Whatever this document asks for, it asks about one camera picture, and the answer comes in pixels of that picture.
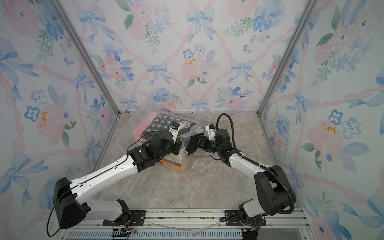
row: marble floor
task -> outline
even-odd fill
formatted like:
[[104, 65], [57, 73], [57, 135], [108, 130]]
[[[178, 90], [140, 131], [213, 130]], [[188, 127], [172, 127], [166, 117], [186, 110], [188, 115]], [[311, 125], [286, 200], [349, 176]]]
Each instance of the marble floor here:
[[[215, 124], [219, 113], [174, 113], [203, 125]], [[134, 142], [132, 113], [121, 114], [116, 130], [100, 167], [104, 167], [126, 153]], [[239, 150], [252, 159], [273, 165], [256, 114], [232, 113], [235, 141]], [[220, 128], [227, 128], [223, 116]], [[130, 208], [237, 208], [255, 197], [253, 179], [242, 172], [213, 160], [199, 149], [194, 157], [197, 167], [185, 172], [174, 172], [156, 164], [137, 174], [121, 179], [100, 191], [94, 199], [114, 201], [124, 199]]]

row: black cable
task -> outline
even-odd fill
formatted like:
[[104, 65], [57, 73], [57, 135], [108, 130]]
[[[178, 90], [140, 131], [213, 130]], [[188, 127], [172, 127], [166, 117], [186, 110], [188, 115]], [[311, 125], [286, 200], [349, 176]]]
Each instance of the black cable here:
[[234, 217], [230, 217], [230, 218], [222, 217], [222, 218], [220, 218], [220, 222], [225, 222], [225, 221], [234, 219], [235, 217], [238, 217], [238, 216], [239, 216], [239, 215], [236, 215], [236, 216], [234, 216]]
[[[139, 140], [137, 140], [136, 142], [134, 142], [132, 145], [134, 145], [135, 143], [137, 143], [138, 141], [140, 141], [145, 135], [147, 135], [148, 133], [151, 133], [151, 132], [157, 132], [157, 131], [150, 131], [150, 132], [147, 132], [147, 133], [144, 134], [141, 138], [139, 138]], [[127, 148], [127, 157], [126, 157], [121, 163], [117, 164], [116, 167], [117, 167], [118, 165], [124, 163], [124, 162], [128, 159], [128, 149], [129, 149], [132, 145], [130, 145], [130, 146]], [[85, 180], [84, 182], [81, 182], [80, 185], [86, 183], [86, 182], [89, 181], [89, 180], [94, 179], [95, 177], [100, 176], [101, 174], [103, 174], [103, 173], [105, 173], [105, 172], [107, 172], [107, 171], [109, 171], [109, 170], [111, 170], [111, 169], [114, 169], [114, 167], [112, 167], [112, 168], [110, 168], [110, 169], [107, 169], [107, 170], [105, 170], [105, 171], [99, 173], [98, 175], [96, 175], [96, 176], [94, 176], [94, 177], [91, 177], [91, 178]], [[60, 230], [60, 228], [59, 228], [53, 235], [50, 235], [50, 234], [49, 234], [49, 230], [48, 230], [49, 220], [50, 220], [50, 218], [51, 218], [52, 212], [53, 212], [53, 210], [54, 210], [56, 204], [62, 199], [62, 197], [65, 196], [65, 194], [66, 194], [67, 192], [71, 191], [72, 189], [74, 189], [75, 187], [78, 187], [78, 186], [79, 186], [79, 185], [76, 185], [76, 186], [72, 187], [71, 189], [69, 189], [68, 191], [66, 191], [63, 195], [61, 195], [61, 197], [60, 197], [60, 198], [55, 202], [55, 204], [53, 205], [53, 208], [51, 209], [51, 212], [49, 213], [49, 217], [48, 217], [48, 221], [47, 221], [47, 228], [46, 228], [46, 230], [47, 230], [47, 235], [48, 235], [49, 237], [53, 237], [53, 236]]]
[[214, 158], [214, 157], [212, 157], [211, 152], [209, 153], [209, 156], [211, 156], [211, 158], [212, 158], [213, 160], [220, 160], [220, 158]]
[[226, 113], [222, 113], [219, 115], [219, 117], [217, 118], [217, 121], [216, 121], [216, 130], [218, 129], [218, 122], [221, 118], [221, 116], [226, 116], [228, 119], [229, 119], [229, 122], [231, 124], [231, 131], [232, 131], [232, 144], [233, 144], [233, 148], [234, 150], [236, 151], [236, 153], [243, 159], [249, 161], [250, 163], [253, 163], [255, 164], [256, 166], [259, 166], [260, 168], [264, 169], [266, 172], [268, 172], [270, 175], [272, 175], [275, 179], [276, 179], [276, 182], [278, 182], [280, 184], [280, 186], [283, 188], [283, 190], [285, 191], [285, 193], [287, 194], [288, 196], [288, 199], [289, 199], [289, 202], [290, 202], [290, 208], [289, 210], [282, 210], [278, 213], [280, 214], [291, 214], [294, 209], [295, 209], [295, 201], [293, 199], [293, 196], [291, 194], [291, 192], [288, 190], [288, 188], [286, 187], [286, 185], [280, 180], [280, 178], [271, 170], [269, 169], [268, 167], [264, 166], [264, 165], [261, 165], [259, 164], [258, 162], [248, 158], [247, 156], [244, 156], [240, 153], [240, 151], [236, 148], [236, 144], [235, 144], [235, 136], [234, 136], [234, 129], [233, 129], [233, 122], [232, 122], [232, 118], [226, 114]]
[[241, 158], [243, 158], [243, 159], [249, 161], [250, 163], [253, 163], [253, 164], [256, 165], [256, 166], [259, 166], [260, 163], [254, 161], [253, 159], [250, 159], [250, 158], [247, 157], [247, 156], [244, 156], [244, 155], [241, 154], [240, 151], [236, 148], [236, 144], [235, 144], [235, 135], [234, 135], [235, 130], [234, 130], [234, 128], [233, 128], [232, 118], [231, 118], [228, 114], [226, 114], [226, 113], [222, 113], [222, 114], [219, 115], [219, 117], [217, 118], [217, 121], [216, 121], [216, 130], [218, 129], [218, 122], [219, 122], [219, 120], [220, 120], [220, 118], [221, 118], [222, 116], [226, 116], [226, 117], [229, 119], [229, 123], [231, 124], [232, 144], [233, 144], [233, 148], [234, 148], [234, 150], [236, 151], [236, 153], [237, 153]]

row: black and white patterned fabric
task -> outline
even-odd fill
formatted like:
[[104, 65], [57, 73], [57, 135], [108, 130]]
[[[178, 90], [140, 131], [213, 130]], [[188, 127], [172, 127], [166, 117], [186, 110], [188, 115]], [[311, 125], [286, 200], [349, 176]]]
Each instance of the black and white patterned fabric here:
[[160, 130], [168, 130], [169, 129], [169, 126], [172, 122], [177, 122], [177, 123], [181, 123], [184, 125], [184, 127], [182, 129], [179, 130], [179, 135], [183, 134], [183, 133], [186, 133], [186, 132], [189, 132], [189, 131], [194, 131], [194, 130], [198, 130], [198, 129], [203, 129], [204, 126], [196, 123], [196, 122], [193, 122], [189, 119], [186, 119], [186, 118], [181, 118], [181, 117], [177, 117], [177, 116], [173, 116], [173, 115], [169, 115], [169, 114], [166, 114], [166, 113], [160, 113], [153, 121], [152, 123], [149, 125], [149, 127], [147, 127], [143, 133], [141, 134], [141, 137], [146, 139], [146, 140], [150, 140], [152, 139], [153, 135], [155, 134], [155, 132], [151, 132], [151, 131], [160, 131]]

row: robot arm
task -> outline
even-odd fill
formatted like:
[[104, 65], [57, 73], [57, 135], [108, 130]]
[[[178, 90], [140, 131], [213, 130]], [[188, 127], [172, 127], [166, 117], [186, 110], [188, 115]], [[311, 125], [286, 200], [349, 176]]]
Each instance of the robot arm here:
[[[257, 199], [251, 199], [239, 206], [239, 216], [244, 224], [254, 221], [255, 217], [259, 215], [272, 216], [276, 213], [289, 214], [293, 211], [296, 196], [281, 167], [260, 164], [245, 156], [236, 149], [233, 132], [232, 146], [226, 129], [215, 129], [212, 124], [206, 126], [205, 129], [208, 137], [203, 133], [192, 136], [186, 147], [187, 153], [191, 155], [197, 148], [209, 153], [217, 152], [223, 163], [240, 170], [255, 180]], [[276, 187], [272, 187], [271, 183], [276, 183]], [[290, 207], [290, 210], [284, 211], [283, 209], [287, 207]]]
[[91, 199], [105, 187], [155, 165], [166, 155], [179, 154], [181, 141], [177, 139], [182, 124], [172, 122], [169, 130], [156, 132], [150, 141], [127, 151], [127, 154], [96, 172], [69, 181], [58, 180], [53, 196], [59, 226], [66, 229], [83, 220], [105, 219], [110, 225], [124, 225], [130, 211], [123, 200], [114, 202]]

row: pink cloth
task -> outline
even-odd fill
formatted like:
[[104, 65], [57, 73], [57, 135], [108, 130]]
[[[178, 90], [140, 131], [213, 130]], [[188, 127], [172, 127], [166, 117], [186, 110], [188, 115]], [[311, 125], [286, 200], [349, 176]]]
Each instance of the pink cloth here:
[[148, 117], [142, 122], [134, 131], [133, 134], [135, 135], [135, 140], [138, 141], [141, 138], [141, 134], [144, 132], [145, 129], [149, 127], [149, 125], [157, 118], [159, 113], [152, 112], [148, 114]]

